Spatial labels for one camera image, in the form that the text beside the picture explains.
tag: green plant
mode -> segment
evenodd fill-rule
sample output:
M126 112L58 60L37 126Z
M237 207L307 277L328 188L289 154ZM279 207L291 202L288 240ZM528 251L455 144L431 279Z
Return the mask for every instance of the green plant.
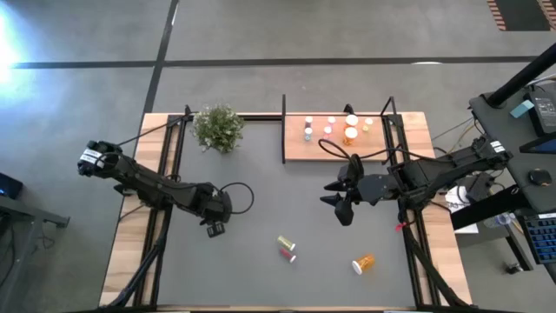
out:
M238 139L243 139L244 125L245 121L229 105L217 104L195 114L192 133L203 151L214 148L228 153L238 145Z

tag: white bottle cap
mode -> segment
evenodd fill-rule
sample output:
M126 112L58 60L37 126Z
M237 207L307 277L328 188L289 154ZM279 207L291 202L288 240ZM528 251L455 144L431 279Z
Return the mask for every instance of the white bottle cap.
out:
M353 114L350 114L346 117L346 124L349 126L355 126L357 125L357 122L359 122L359 118L357 118Z
M361 266L359 266L359 264L356 261L351 262L351 265L354 267L355 273L359 275L363 274L363 270L361 269Z
M347 127L345 134L347 138L355 139L357 137L357 129L355 127Z

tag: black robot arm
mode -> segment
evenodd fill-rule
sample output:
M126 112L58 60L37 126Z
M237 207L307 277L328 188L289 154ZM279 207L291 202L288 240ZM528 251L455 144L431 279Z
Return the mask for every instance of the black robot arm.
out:
M115 190L122 194L125 190L134 190L139 199L151 208L174 204L201 217L201 224L227 223L232 212L228 193L218 190L212 183L176 182L125 156L122 149L113 143L90 141L77 168L82 176L114 178L120 182Z
M368 202L376 205L380 200L400 199L410 210L422 210L436 192L475 171L502 170L512 154L489 135L474 139L470 147L457 150L437 159L418 159L388 168L388 174L364 175L357 155L340 169L335 182L324 187L336 193L321 200L335 207L335 214L344 226L351 224L351 203Z

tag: concrete floor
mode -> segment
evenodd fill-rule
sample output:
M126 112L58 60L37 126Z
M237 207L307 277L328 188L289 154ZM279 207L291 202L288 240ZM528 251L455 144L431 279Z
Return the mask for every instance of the concrete floor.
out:
M169 0L0 0L0 53L16 62L155 60ZM181 0L168 60L270 57L484 57L539 54L553 32L501 32L486 0ZM154 112L230 103L239 111L425 111L434 136L470 117L467 101L523 63L165 69ZM113 183L77 175L88 140L136 134L152 69L0 69L0 171L22 180L23 200L70 215L47 233L14 311L95 308L122 199ZM435 144L449 149L462 129ZM472 132L462 144L476 136ZM125 147L132 153L134 146ZM506 185L511 177L502 176ZM505 241L461 250L473 302L498 310L552 312L544 269L500 273Z

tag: small bottle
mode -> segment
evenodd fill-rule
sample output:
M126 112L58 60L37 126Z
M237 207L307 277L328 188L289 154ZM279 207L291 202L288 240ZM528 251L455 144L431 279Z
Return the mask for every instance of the small bottle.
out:
M366 118L365 119L365 124L363 125L363 131L370 130L372 124L373 124L373 119L372 118Z
M357 129L355 127L348 127L344 130L344 144L351 145L357 137Z
M346 117L346 127L344 127L344 129L346 129L347 127L355 127L357 126L358 122L359 118L353 114L350 114Z
M313 135L313 129L312 128L306 128L305 129L305 141L311 140L311 135Z
M311 123L313 122L313 117L305 117L305 128L311 128Z
M284 256L284 258L286 260L288 260L288 262L293 263L295 261L295 259L297 258L297 256L295 256L294 254L292 254L290 251L286 250L285 248L280 248L280 254L282 256Z
M324 128L324 136L322 136L322 138L329 139L331 134L332 134L332 127L327 126Z
M354 267L355 273L361 275L365 270L370 269L374 265L374 256L367 254L351 262L351 265Z
M336 123L336 117L328 117L328 126L330 129L334 128L334 123Z
M292 243L284 236L278 236L278 243L280 243L284 248L293 251L295 249L295 243Z
M497 216L489 217L483 223L488 228L497 228L500 226L508 225L512 222L512 218L507 213L498 214Z

